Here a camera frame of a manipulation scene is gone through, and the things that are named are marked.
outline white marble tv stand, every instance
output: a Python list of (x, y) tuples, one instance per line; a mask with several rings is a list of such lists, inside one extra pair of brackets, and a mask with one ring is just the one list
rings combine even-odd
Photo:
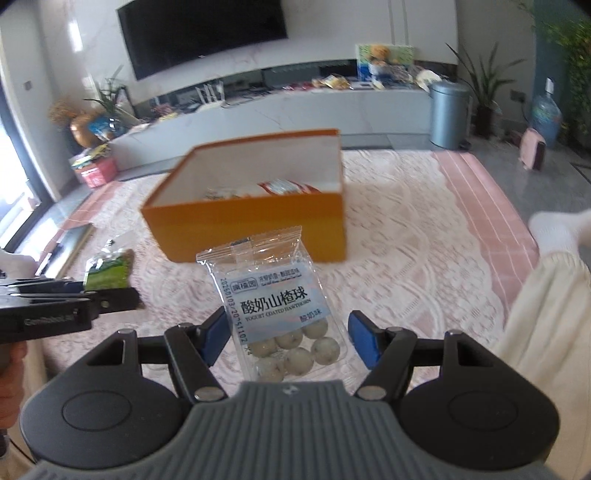
[(431, 99), (420, 89), (277, 92), (210, 108), (111, 142), (119, 170), (184, 155), (195, 145), (289, 130), (338, 128), (343, 135), (428, 134)]

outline lace tablecloth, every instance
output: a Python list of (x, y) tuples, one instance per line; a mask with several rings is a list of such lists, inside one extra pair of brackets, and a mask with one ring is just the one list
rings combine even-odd
[[(456, 161), (465, 163), (462, 158)], [(458, 328), (487, 346), (497, 340), (510, 305), (495, 293), (493, 262), (490, 255), (485, 259), (482, 254), (488, 252), (482, 244), (486, 235), (480, 234), (483, 227), (470, 220), (466, 209), (470, 193), (464, 193), (463, 203), (459, 202), (457, 189), (450, 188), (453, 162), (444, 163), (430, 152), (343, 153), (348, 260), (317, 265), (336, 318), (346, 322), (351, 310), (361, 310), (382, 327), (403, 326), (422, 337), (441, 338), (446, 330)], [(147, 308), (104, 315), (89, 332), (44, 340), (50, 369), (67, 368), (119, 328), (134, 328), (140, 336), (160, 335), (180, 322), (201, 323), (220, 305), (205, 268), (169, 262), (139, 212), (163, 178), (156, 175), (122, 184), (92, 219), (96, 233), (68, 273), (82, 278), (87, 258), (109, 238), (133, 230), (132, 285)], [(508, 204), (509, 216), (514, 212), (502, 194), (496, 202)], [(522, 223), (521, 229), (527, 232)], [(520, 258), (527, 257), (535, 244), (522, 247), (525, 253)], [(514, 277), (524, 278), (527, 273), (525, 269)], [(236, 391), (242, 374), (231, 341), (212, 371), (228, 393)], [(345, 361), (323, 379), (343, 379), (352, 390), (365, 374), (363, 363), (349, 346)], [(421, 371), (417, 381), (433, 374)], [(146, 366), (144, 375), (170, 387), (164, 366)]]

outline gray tile floor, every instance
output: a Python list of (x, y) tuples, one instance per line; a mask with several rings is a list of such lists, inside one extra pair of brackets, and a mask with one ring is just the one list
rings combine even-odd
[[(486, 141), (471, 138), (472, 150), (485, 166), (524, 222), (540, 210), (578, 212), (591, 208), (591, 160), (583, 160), (569, 149), (558, 146), (547, 152), (541, 171), (527, 171), (518, 161), (519, 150), (499, 140)], [(345, 149), (393, 148), (395, 150), (439, 150), (427, 135), (344, 135)], [(172, 158), (122, 172), (117, 180), (172, 170), (180, 158)], [(572, 164), (579, 165), (579, 170)], [(41, 250), (53, 237), (61, 223), (88, 197), (90, 189), (84, 185), (75, 188), (56, 203), (40, 220), (18, 251), (32, 254)], [(582, 257), (591, 265), (591, 250), (582, 250)]]

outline black tv screen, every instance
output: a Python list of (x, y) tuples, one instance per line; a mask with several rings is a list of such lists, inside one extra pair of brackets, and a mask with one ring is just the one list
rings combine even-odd
[(134, 0), (118, 9), (135, 77), (287, 38), (281, 0)]

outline white round candy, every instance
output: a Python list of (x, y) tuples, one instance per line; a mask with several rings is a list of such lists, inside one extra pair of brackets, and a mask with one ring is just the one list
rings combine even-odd
[(283, 361), (277, 358), (262, 358), (255, 363), (259, 382), (280, 382), (283, 380)]
[(340, 347), (334, 338), (323, 337), (312, 344), (311, 352), (317, 363), (330, 365), (339, 359)]
[(316, 340), (326, 335), (326, 332), (329, 331), (329, 323), (326, 319), (320, 319), (317, 322), (302, 327), (302, 330), (308, 338)]
[(268, 338), (267, 340), (249, 343), (248, 348), (255, 357), (265, 358), (277, 351), (277, 344), (274, 338)]
[(275, 337), (275, 341), (279, 347), (285, 350), (291, 350), (297, 347), (303, 340), (304, 335), (300, 329), (294, 330), (293, 332), (285, 333), (279, 337)]
[(308, 350), (299, 346), (287, 352), (283, 365), (289, 374), (300, 376), (312, 370), (314, 359)]

